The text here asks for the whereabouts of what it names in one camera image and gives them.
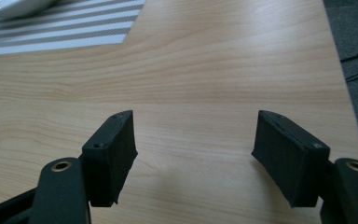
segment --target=striped cloth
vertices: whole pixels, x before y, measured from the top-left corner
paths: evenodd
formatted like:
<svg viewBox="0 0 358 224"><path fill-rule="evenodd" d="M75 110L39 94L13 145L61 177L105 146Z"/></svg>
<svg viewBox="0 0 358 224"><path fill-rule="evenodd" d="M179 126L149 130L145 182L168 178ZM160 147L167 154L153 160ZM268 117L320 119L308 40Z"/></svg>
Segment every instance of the striped cloth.
<svg viewBox="0 0 358 224"><path fill-rule="evenodd" d="M31 18L0 18L0 54L122 43L144 4L62 0Z"/></svg>

